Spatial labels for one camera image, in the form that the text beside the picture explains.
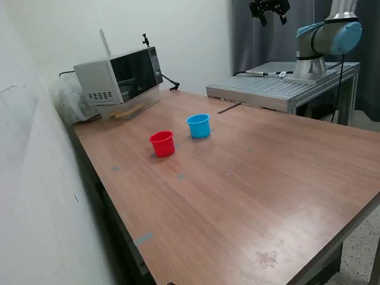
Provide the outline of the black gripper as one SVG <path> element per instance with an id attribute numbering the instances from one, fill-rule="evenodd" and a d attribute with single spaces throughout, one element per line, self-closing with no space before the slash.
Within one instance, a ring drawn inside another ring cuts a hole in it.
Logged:
<path id="1" fill-rule="evenodd" d="M 256 0 L 249 4 L 249 8 L 252 16 L 259 19 L 261 25 L 265 27 L 267 25 L 264 15 L 266 10 L 274 10 L 279 15 L 282 25 L 285 25 L 287 23 L 286 13 L 290 9 L 290 4 L 288 1 L 282 0 Z"/>

